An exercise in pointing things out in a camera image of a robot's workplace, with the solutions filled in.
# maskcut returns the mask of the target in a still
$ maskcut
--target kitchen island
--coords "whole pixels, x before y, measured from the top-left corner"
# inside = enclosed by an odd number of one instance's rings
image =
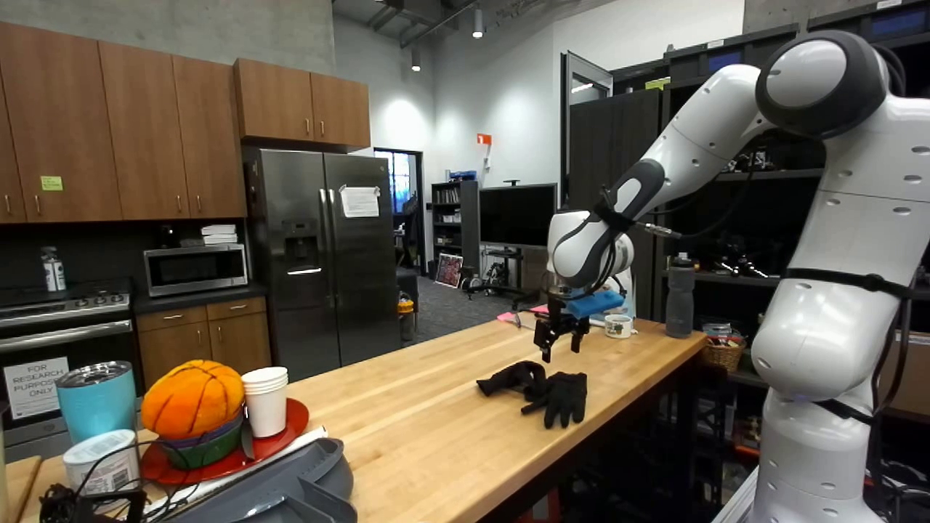
[[[295,380],[287,396],[310,409],[310,428],[342,440],[359,520],[480,520],[705,345],[698,331],[636,329],[633,338],[592,329],[580,356],[570,351],[570,338],[553,345],[548,376],[588,373],[588,417],[566,431],[521,417],[521,396],[477,393],[480,379],[541,360],[532,329],[512,322],[481,322]],[[59,480],[60,460],[43,462],[22,520],[37,520],[37,496]]]

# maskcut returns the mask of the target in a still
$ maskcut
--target orange basketball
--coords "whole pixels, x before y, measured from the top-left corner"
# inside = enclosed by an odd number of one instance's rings
[[[153,380],[141,399],[141,428],[162,440],[200,440],[242,417],[243,385],[217,360],[185,360]]]

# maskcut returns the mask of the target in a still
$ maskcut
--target teal bowl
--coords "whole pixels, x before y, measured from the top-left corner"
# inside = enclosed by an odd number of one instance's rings
[[[169,457],[171,467],[207,467],[224,457],[229,457],[242,444],[242,424],[243,419],[232,419],[229,424],[195,440],[195,441],[175,441],[160,440],[157,444]]]

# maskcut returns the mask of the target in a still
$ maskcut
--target stove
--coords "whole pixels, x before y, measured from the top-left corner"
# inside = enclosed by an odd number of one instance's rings
[[[64,293],[0,290],[0,402],[5,460],[54,457],[66,440],[54,379],[70,369],[128,360],[141,396],[134,293],[121,283],[86,283]]]

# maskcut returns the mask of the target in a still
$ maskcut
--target microwave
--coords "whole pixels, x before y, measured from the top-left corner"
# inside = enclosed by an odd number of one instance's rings
[[[242,287],[250,283],[243,244],[141,249],[149,297]]]

